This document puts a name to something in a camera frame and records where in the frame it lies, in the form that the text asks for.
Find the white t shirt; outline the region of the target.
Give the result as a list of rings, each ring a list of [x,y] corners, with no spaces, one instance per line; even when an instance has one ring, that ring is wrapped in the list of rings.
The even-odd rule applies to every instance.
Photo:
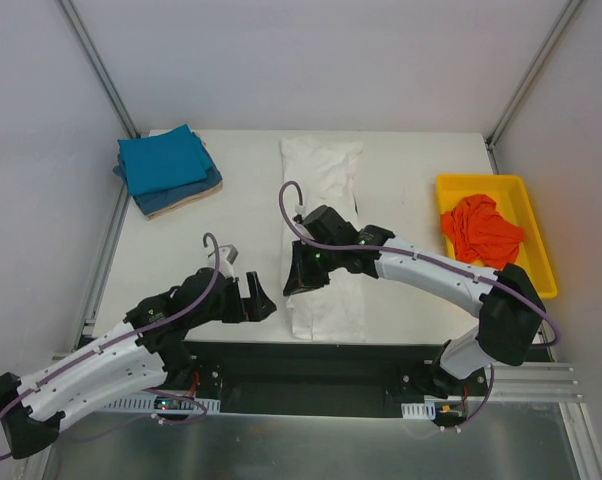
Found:
[[[303,205],[311,212],[321,205],[334,208],[359,228],[355,209],[354,177],[363,144],[322,142],[313,137],[280,141],[284,181],[299,184]],[[313,342],[363,343],[363,278],[344,269],[329,274],[329,284],[285,299],[294,337]]]

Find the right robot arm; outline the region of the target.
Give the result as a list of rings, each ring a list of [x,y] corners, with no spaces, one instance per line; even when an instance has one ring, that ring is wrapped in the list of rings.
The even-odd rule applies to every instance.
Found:
[[[392,231],[356,229],[322,205],[288,221],[295,232],[286,296],[321,289],[337,270],[406,284],[446,300],[477,319],[464,335],[443,344],[418,381],[454,394],[475,371],[497,362],[524,363],[545,308],[527,273],[507,264],[499,270],[422,252]]]

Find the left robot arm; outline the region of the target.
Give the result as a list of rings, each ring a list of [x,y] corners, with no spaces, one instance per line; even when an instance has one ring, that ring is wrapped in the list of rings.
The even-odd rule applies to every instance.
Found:
[[[109,332],[36,373],[0,375],[0,427],[15,460],[52,445],[78,420],[147,388],[185,387],[192,377],[184,345],[209,322],[260,322],[277,307],[254,272],[239,281],[205,267],[181,285],[141,300]]]

